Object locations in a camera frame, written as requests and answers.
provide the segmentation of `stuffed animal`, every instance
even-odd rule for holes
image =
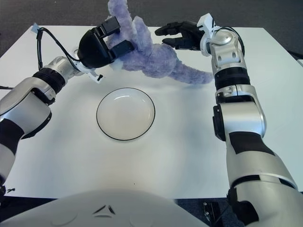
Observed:
[[[108,37],[107,46],[112,48],[123,40],[133,43],[135,50],[121,57],[122,69],[142,72],[153,78],[171,77],[188,84],[205,84],[213,79],[212,73],[193,69],[180,61],[172,47],[153,44],[151,33],[142,18],[132,20],[127,0],[109,0],[108,10],[121,26],[120,33]]]

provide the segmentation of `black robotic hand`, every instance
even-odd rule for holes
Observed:
[[[82,64],[88,68],[100,68],[134,50],[133,44],[128,40],[108,49],[103,38],[118,32],[120,25],[116,17],[111,17],[100,26],[87,31],[81,38],[78,49],[78,57]]]
[[[200,50],[200,41],[204,35],[204,31],[200,31],[197,27],[196,22],[184,21],[184,22],[173,22],[169,23],[155,31],[158,36],[161,35],[176,35],[178,33],[182,34],[179,38],[166,38],[163,39],[163,43],[174,47],[176,50]]]

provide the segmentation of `white plate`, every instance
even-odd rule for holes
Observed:
[[[133,140],[151,127],[155,106],[151,98],[135,88],[121,88],[106,95],[97,109],[100,129],[116,140]]]

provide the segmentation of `black cable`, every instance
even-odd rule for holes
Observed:
[[[217,32],[217,31],[220,31],[220,30],[222,30],[222,29],[225,29],[225,30],[228,30],[228,31],[231,31],[231,32],[234,32],[234,33],[237,34],[237,36],[239,37],[239,43],[240,43],[240,46],[241,46],[241,50],[242,50],[243,56],[245,56],[245,47],[244,47],[244,43],[243,43],[243,40],[242,40],[241,36],[239,35],[239,33],[238,33],[235,29],[233,29],[232,27],[228,27],[228,26],[221,27],[221,28],[219,28],[218,30],[216,30],[216,32]]]
[[[287,52],[289,52],[291,55],[294,55],[300,59],[303,59],[303,54],[301,54],[301,53],[297,53],[297,52],[293,52],[293,51],[287,51]]]
[[[221,215],[217,218],[217,220],[212,224],[212,227],[215,227],[216,224],[218,223],[218,221],[222,218],[223,214],[227,211],[227,209],[229,208],[229,205],[227,205],[224,210],[222,211]]]
[[[16,189],[15,188],[12,188],[12,189],[7,189],[6,193],[10,193],[11,191],[15,191]]]
[[[13,89],[13,87],[0,86],[0,89],[2,89],[2,90],[11,90],[11,89]]]
[[[42,40],[42,34],[43,32],[46,32],[47,34],[49,34],[49,36],[56,42],[56,44],[60,47],[60,49],[63,51],[63,53],[65,54],[65,56],[67,57],[67,59],[69,60],[70,64],[75,68],[75,65],[72,63],[71,59],[73,61],[81,61],[79,59],[75,59],[73,58],[67,51],[66,49],[62,46],[62,44],[56,39],[56,37],[45,27],[41,27],[38,29],[38,33],[37,33],[37,56],[38,56],[38,68],[39,70],[42,68],[43,64],[42,64],[42,55],[41,55],[41,40]]]

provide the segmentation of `robot forearm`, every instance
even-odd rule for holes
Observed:
[[[103,38],[119,32],[119,28],[117,19],[111,17],[100,26],[89,30],[82,37],[79,48],[74,51],[77,61],[56,57],[0,100],[0,187],[12,168],[19,140],[34,136],[48,124],[52,117],[49,105],[54,103],[56,94],[67,81],[74,76],[88,73],[99,83],[102,77],[95,73],[95,68],[108,65],[134,49],[127,40],[108,49]],[[39,40],[42,31],[51,34],[46,28],[38,30]]]
[[[263,143],[266,120],[238,37],[220,30],[207,43],[217,88],[214,129],[227,147],[229,204],[250,227],[302,225],[303,195],[280,157]]]

